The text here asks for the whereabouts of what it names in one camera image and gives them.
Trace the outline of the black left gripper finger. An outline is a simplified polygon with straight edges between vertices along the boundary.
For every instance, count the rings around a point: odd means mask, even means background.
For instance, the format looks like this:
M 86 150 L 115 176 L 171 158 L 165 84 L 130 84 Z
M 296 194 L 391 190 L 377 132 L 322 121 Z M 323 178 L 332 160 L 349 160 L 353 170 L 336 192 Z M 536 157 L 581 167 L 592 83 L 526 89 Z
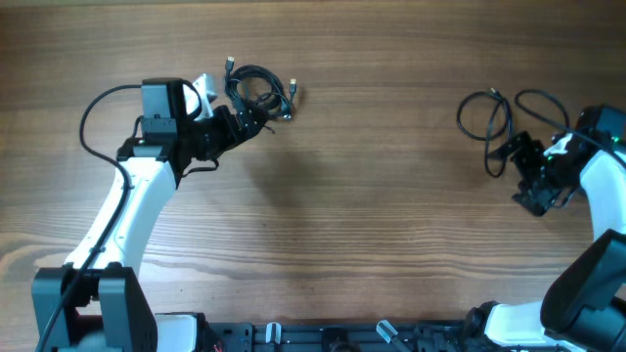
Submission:
M 217 120 L 227 134 L 239 135 L 243 130 L 238 117 L 226 105 L 217 107 Z
M 237 113 L 241 123 L 239 131 L 240 140 L 245 142 L 254 138 L 265 127 L 268 121 L 268 113 L 257 108 L 246 108 Z

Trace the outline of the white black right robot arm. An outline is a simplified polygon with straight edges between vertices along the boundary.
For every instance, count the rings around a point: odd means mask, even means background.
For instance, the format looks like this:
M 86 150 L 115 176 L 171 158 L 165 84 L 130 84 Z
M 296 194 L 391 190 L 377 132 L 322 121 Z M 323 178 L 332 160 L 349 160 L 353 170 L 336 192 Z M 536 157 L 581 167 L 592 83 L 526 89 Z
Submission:
M 593 242 L 538 302 L 488 302 L 472 309 L 459 336 L 467 351 L 622 351 L 625 302 L 625 113 L 584 109 L 550 148 L 522 132 L 488 154 L 510 160 L 522 179 L 514 200 L 536 216 L 564 190 L 589 203 Z

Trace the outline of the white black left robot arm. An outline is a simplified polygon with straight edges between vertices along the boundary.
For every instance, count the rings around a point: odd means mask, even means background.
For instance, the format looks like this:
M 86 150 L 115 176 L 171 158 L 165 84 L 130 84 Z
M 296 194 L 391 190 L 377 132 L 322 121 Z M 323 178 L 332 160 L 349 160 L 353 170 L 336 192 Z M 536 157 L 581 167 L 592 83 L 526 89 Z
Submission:
M 138 275 L 156 220 L 181 180 L 216 170 L 221 155 L 255 137 L 272 116 L 235 85 L 232 105 L 217 108 L 200 81 L 150 78 L 137 88 L 143 113 L 115 157 L 105 159 L 115 176 L 94 223 L 62 266 L 35 275 L 39 351 L 223 348 L 204 314 L 154 313 Z

